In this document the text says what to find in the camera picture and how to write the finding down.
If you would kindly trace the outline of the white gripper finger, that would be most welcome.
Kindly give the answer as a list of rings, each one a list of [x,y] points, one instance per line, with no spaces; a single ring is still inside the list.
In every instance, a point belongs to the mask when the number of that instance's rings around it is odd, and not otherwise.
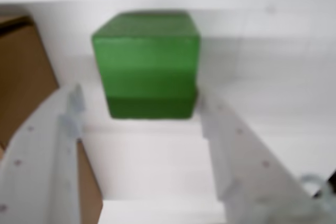
[[[220,200],[242,205],[310,200],[291,172],[223,101],[201,95],[200,113]]]
[[[50,95],[11,138],[1,162],[1,223],[80,223],[80,85]]]

